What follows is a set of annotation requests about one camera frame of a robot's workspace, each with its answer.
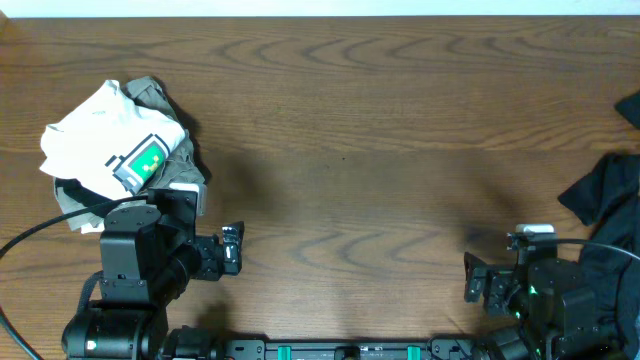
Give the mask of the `white t-shirt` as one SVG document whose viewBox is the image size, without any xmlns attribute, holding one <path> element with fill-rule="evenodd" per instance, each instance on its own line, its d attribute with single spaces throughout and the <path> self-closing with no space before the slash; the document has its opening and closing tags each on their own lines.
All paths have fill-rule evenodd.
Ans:
<svg viewBox="0 0 640 360">
<path fill-rule="evenodd" d="M 138 194 L 185 139 L 183 127 L 158 110 L 139 106 L 107 80 L 40 141 L 44 173 L 75 179 L 103 197 Z"/>
</svg>

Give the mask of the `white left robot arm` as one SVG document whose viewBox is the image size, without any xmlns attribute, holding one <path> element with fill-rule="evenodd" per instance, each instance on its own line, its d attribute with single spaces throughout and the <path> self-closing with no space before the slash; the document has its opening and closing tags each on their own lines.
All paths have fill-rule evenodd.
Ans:
<svg viewBox="0 0 640 360">
<path fill-rule="evenodd" d="M 210 330 L 170 329 L 167 307 L 192 280 L 217 281 L 242 269 L 245 225 L 198 236 L 195 212 L 141 205 L 111 212 L 100 236 L 101 297 L 80 301 L 62 335 L 69 359 L 222 359 Z"/>
</svg>

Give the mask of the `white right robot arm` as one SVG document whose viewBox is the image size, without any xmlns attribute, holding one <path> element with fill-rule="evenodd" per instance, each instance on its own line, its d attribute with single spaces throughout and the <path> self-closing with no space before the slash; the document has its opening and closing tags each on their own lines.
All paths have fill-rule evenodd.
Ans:
<svg viewBox="0 0 640 360">
<path fill-rule="evenodd" d="M 490 265 L 464 255 L 468 303 L 518 323 L 474 342 L 480 360 L 625 359 L 616 327 L 596 314 L 596 296 L 580 266 L 555 250 L 521 252 L 515 265 Z"/>
</svg>

